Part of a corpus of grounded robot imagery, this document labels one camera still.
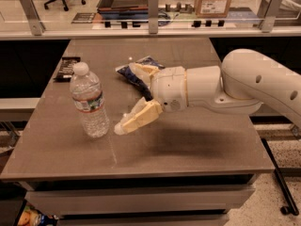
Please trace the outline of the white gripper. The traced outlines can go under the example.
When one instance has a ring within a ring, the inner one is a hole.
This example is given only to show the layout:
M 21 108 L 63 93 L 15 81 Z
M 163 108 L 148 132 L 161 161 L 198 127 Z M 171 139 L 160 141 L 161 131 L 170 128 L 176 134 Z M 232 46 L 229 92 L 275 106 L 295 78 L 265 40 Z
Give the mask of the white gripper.
M 131 63 L 131 72 L 146 85 L 154 100 L 142 97 L 114 127 L 114 132 L 127 135 L 155 120 L 163 112 L 176 112 L 187 108 L 186 70 L 183 67 L 170 67 L 161 71 L 152 65 Z

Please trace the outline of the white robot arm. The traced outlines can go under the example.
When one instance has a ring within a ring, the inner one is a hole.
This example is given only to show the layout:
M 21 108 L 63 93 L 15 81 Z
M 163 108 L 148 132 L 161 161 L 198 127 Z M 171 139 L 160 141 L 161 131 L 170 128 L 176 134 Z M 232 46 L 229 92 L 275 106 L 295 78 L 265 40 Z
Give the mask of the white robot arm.
M 115 125 L 115 133 L 132 133 L 188 106 L 216 113 L 252 114 L 266 104 L 301 126 L 301 75 L 272 58 L 249 49 L 229 52 L 219 66 L 185 69 L 129 65 L 132 81 L 142 83 L 150 99 L 140 99 Z

